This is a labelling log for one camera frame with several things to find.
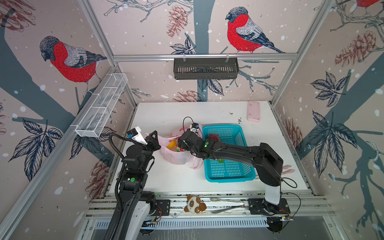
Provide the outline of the orange fruit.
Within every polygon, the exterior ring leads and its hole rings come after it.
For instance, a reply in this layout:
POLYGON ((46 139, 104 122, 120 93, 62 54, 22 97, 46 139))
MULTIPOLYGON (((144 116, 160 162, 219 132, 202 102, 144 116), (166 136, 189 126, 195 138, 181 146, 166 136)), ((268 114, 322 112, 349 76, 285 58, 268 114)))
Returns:
POLYGON ((168 149, 175 149, 175 148, 177 148, 177 145, 178 145, 177 140, 172 140, 172 141, 170 141, 170 143, 167 145, 167 148, 168 148, 168 149))

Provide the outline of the brown white plush toy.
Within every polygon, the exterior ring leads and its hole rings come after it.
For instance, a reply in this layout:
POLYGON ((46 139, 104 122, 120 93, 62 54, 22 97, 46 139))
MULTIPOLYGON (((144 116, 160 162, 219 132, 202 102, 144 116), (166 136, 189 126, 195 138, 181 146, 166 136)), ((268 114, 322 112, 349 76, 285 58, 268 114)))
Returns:
POLYGON ((199 214, 207 209, 206 204, 201 200, 199 196, 188 195, 187 205, 184 207, 184 212, 199 214))

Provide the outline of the pink plastic bag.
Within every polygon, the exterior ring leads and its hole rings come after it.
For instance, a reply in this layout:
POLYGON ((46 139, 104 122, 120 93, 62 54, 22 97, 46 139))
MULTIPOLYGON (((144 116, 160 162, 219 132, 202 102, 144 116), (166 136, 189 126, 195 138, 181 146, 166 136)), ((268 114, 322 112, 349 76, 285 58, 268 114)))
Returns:
POLYGON ((167 145, 172 140, 177 140, 178 143, 179 138, 188 128, 189 127, 182 127, 179 129, 174 129, 168 137, 161 137, 158 135, 158 142, 161 146, 160 154, 164 160, 174 165, 185 165, 186 163, 192 162, 192 168, 197 170, 201 167, 204 160, 193 156, 189 151, 180 149, 178 145, 175 149, 167 148, 167 145))

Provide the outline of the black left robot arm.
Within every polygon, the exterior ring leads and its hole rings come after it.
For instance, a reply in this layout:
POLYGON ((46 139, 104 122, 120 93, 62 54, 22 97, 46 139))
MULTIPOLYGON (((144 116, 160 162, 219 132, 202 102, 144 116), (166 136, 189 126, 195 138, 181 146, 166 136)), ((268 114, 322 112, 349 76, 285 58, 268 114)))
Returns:
POLYGON ((137 239, 146 217, 156 209, 154 192, 145 191, 148 172, 155 163, 153 153, 161 149, 158 133, 154 131, 143 139, 136 129, 124 138, 109 136, 109 143, 122 159, 122 168, 115 185, 117 205, 105 240, 137 239))

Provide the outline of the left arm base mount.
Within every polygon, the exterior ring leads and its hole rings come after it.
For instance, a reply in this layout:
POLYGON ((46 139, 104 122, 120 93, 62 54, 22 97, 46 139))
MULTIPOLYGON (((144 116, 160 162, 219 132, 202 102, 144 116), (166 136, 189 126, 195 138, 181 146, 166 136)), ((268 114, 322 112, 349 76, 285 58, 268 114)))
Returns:
POLYGON ((170 200, 156 200, 156 207, 150 211, 148 217, 169 216, 171 208, 170 200))

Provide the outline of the metal tongs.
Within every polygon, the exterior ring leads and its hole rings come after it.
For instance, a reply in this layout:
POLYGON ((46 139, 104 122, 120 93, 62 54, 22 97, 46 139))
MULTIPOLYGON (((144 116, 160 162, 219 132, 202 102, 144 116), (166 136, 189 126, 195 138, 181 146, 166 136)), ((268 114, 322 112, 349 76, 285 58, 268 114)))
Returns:
POLYGON ((229 200, 229 199, 222 199, 222 198, 210 198, 211 202, 214 202, 214 203, 235 203, 237 205, 234 205, 234 206, 229 206, 227 208, 220 208, 220 209, 216 209, 216 210, 213 210, 211 211, 212 214, 220 214, 220 213, 224 213, 224 212, 227 212, 227 211, 230 211, 230 210, 234 210, 234 209, 238 209, 238 208, 244 208, 246 206, 245 202, 244 201, 238 201, 238 200, 229 200))

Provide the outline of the teal plastic basket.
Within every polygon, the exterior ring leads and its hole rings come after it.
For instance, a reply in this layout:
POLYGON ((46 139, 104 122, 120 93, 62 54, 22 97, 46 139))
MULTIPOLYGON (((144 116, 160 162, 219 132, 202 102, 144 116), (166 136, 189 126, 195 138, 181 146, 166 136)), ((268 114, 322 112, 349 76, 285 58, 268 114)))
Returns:
MULTIPOLYGON (((219 136, 221 142, 230 145, 247 146, 242 127, 239 125, 211 125, 203 127, 203 138, 209 134, 219 136)), ((238 183, 256 178, 255 168, 230 160, 205 160, 205 176, 211 183, 238 183)))

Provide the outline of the pink white tweezers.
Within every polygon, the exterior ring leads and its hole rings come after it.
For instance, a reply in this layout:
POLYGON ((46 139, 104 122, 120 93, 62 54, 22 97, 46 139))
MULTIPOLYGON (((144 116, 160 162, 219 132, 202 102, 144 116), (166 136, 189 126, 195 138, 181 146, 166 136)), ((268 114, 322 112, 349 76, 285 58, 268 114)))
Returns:
POLYGON ((295 169, 291 165, 284 165, 282 170, 282 175, 294 173, 295 169))

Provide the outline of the horizontal aluminium frame bar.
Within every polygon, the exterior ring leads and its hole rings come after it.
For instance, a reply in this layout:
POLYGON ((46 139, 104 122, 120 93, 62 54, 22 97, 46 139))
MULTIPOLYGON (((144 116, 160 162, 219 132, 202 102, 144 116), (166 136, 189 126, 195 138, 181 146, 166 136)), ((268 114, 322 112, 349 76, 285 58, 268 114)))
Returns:
POLYGON ((296 53, 256 53, 256 54, 196 54, 196 55, 115 55, 113 60, 116 63, 122 62, 167 62, 174 59, 216 59, 216 58, 237 58, 241 61, 248 60, 289 60, 293 61, 298 58, 296 53))

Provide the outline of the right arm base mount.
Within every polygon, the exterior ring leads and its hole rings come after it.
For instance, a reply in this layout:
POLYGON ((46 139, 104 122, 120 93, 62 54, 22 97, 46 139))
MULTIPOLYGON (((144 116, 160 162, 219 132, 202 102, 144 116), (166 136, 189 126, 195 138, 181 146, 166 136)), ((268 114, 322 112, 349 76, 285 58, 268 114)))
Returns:
POLYGON ((273 205, 265 199, 248 199, 249 211, 251 215, 290 215, 291 211, 286 199, 281 198, 278 205, 273 205))

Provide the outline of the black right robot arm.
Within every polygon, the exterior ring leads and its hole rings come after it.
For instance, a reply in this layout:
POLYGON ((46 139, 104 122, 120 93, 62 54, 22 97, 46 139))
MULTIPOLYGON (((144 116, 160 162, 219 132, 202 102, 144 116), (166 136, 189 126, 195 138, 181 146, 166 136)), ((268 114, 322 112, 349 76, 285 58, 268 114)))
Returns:
POLYGON ((281 174, 283 159, 266 143, 244 147, 198 137, 187 130, 178 140, 178 147, 190 151, 203 160, 230 160, 247 164, 256 169, 259 179, 265 184, 265 201, 278 206, 281 200, 281 174))

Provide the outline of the red dragon fruit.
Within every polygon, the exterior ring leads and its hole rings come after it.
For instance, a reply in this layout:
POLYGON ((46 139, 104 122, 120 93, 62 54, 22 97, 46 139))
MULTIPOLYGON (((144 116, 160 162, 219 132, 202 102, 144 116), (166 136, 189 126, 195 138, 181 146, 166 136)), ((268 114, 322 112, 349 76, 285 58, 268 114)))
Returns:
POLYGON ((220 141, 220 137, 218 135, 216 135, 216 134, 209 134, 207 136, 207 139, 213 140, 213 141, 220 141))

